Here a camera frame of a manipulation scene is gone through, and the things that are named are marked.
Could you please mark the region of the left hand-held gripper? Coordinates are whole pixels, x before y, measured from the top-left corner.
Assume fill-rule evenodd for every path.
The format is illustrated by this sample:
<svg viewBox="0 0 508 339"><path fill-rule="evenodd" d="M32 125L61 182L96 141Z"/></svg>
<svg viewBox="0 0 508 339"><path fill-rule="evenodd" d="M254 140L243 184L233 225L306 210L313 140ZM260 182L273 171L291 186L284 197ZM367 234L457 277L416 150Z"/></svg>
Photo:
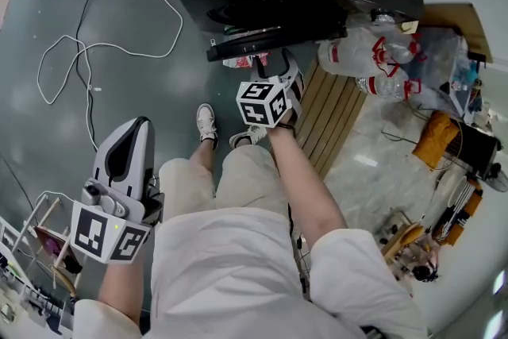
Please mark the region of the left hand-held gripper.
<svg viewBox="0 0 508 339"><path fill-rule="evenodd" d="M155 134L147 117L116 128L98 147L93 177L75 200L70 244L103 264L131 264L161 221L164 194L153 171Z"/></svg>

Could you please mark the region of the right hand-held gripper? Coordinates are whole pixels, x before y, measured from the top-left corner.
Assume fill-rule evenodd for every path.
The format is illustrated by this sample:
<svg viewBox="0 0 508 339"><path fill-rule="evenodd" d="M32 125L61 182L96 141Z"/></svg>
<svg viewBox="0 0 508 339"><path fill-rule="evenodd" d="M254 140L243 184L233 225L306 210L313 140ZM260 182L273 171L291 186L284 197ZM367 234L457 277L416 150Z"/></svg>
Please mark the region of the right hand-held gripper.
<svg viewBox="0 0 508 339"><path fill-rule="evenodd" d="M302 93L305 88L302 73L294 55L282 50L285 71L280 75L267 76L261 58L252 59L249 81L241 82L237 92L237 105L246 125L266 128L276 127L290 111L292 120L302 114Z"/></svg>

